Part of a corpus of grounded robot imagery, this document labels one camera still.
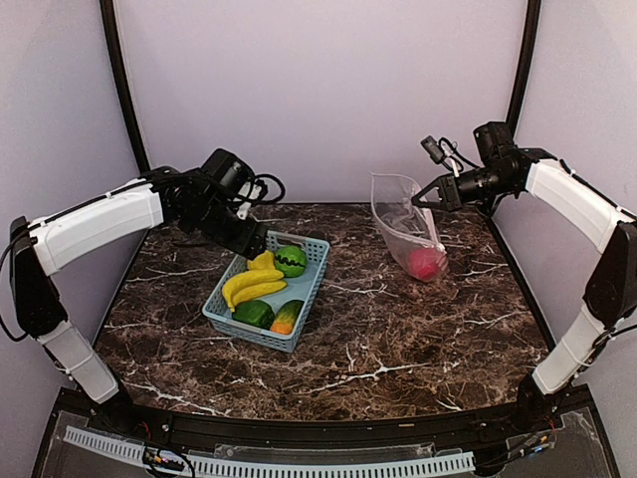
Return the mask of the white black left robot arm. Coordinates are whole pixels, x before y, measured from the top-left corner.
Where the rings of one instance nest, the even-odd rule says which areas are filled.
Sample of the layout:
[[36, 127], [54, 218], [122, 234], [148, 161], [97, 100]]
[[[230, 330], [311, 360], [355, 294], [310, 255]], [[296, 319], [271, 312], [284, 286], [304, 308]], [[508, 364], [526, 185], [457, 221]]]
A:
[[16, 320], [24, 338], [38, 342], [96, 404], [119, 434], [140, 425], [139, 410], [93, 346], [71, 322], [53, 275], [102, 246], [175, 221], [221, 247], [253, 259], [265, 248], [267, 228], [249, 209], [264, 202], [268, 187], [237, 160], [185, 172], [157, 168], [125, 185], [65, 211], [33, 221], [13, 221], [2, 259]]

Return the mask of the red toy apple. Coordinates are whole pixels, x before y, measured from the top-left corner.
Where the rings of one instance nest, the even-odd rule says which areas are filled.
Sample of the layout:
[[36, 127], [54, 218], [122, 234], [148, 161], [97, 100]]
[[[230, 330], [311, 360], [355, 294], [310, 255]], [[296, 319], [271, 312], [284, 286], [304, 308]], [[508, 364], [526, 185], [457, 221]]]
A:
[[408, 273], [420, 281], [435, 279], [446, 264], [446, 255], [435, 248], [419, 248], [408, 258]]

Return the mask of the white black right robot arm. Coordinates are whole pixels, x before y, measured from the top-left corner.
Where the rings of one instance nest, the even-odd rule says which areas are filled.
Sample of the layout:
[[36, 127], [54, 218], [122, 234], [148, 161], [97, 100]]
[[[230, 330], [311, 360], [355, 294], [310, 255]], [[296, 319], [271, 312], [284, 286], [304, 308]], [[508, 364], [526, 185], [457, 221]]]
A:
[[480, 168], [442, 175], [411, 202], [419, 208], [456, 211], [468, 203], [495, 203], [526, 192], [578, 229], [600, 258], [584, 291], [579, 313], [533, 371], [543, 395], [564, 388], [592, 364], [618, 324], [636, 310], [636, 218], [593, 190], [560, 160], [540, 148], [498, 146]]

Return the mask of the clear zip top bag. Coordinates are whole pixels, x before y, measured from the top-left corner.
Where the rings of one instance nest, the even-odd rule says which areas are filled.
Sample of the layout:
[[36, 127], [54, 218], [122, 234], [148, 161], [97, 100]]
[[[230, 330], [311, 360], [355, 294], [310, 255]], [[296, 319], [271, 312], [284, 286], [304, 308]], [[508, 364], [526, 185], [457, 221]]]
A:
[[446, 264], [441, 273], [435, 279], [421, 281], [427, 283], [447, 273], [448, 257], [432, 212], [411, 204], [411, 197], [420, 189], [421, 186], [406, 175], [371, 173], [372, 218], [389, 253], [403, 271], [412, 277], [407, 269], [408, 258], [419, 248], [435, 248], [446, 255]]

